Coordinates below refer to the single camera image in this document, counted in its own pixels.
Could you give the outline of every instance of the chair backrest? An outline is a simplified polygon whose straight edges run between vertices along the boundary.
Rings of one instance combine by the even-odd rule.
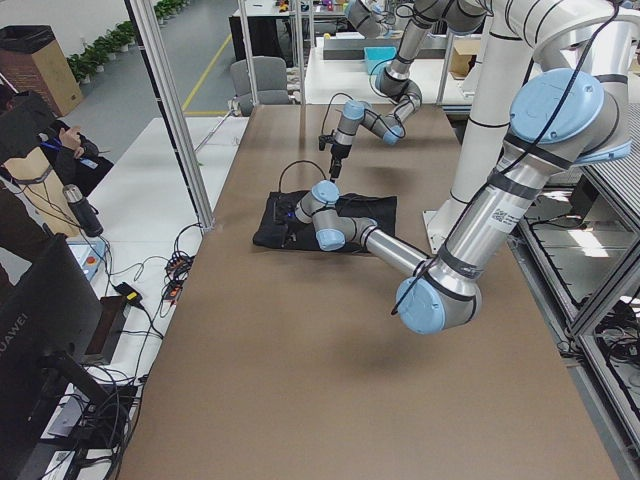
[[[287,64],[280,57],[254,57],[258,99],[265,105],[290,103],[287,92]],[[253,110],[251,84],[246,60],[231,65],[231,80],[242,115]]]

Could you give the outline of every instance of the yellow floor line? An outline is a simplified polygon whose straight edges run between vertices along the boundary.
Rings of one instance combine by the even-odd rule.
[[[207,76],[209,76],[209,73],[211,73],[211,70],[213,69],[213,67],[216,65],[216,63],[218,62],[218,59],[220,58],[220,55],[222,55],[223,50],[227,47],[227,45],[229,45],[229,42],[231,41],[231,34],[229,34],[229,36],[227,37],[227,39],[224,41],[224,43],[222,44],[222,46],[218,49],[218,51],[216,52],[216,54],[213,56],[213,58],[211,59],[211,61],[209,62],[209,65],[207,65],[207,68],[205,69],[204,72],[202,72],[202,75],[200,75],[200,78],[198,79],[198,82],[196,83],[196,85],[193,87],[193,90],[191,90],[191,93],[189,94],[189,96],[187,97],[187,99],[184,101],[184,103],[182,104],[182,110],[186,110],[187,108],[189,108],[189,105],[191,105],[191,101],[193,100],[193,98],[196,96],[196,94],[198,93],[198,90],[200,90],[200,87],[202,87],[202,84],[204,83],[204,81],[207,79]]]
[[[228,110],[205,110],[205,111],[186,111],[182,112],[187,117],[209,117],[212,115],[226,115]]]

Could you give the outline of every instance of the person's hand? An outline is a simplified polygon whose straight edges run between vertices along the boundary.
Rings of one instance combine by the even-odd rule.
[[[80,127],[71,127],[66,131],[64,128],[61,128],[58,137],[63,147],[67,147],[74,152],[80,148]]]

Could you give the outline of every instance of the plug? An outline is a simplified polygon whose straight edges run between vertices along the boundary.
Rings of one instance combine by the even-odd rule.
[[[122,282],[120,285],[113,287],[113,289],[120,295],[124,295],[127,302],[134,307],[142,308],[142,295],[128,283]]]

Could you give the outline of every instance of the blue bin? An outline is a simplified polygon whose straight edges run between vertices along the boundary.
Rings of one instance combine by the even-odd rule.
[[[396,56],[396,47],[364,47],[367,74],[377,75]]]

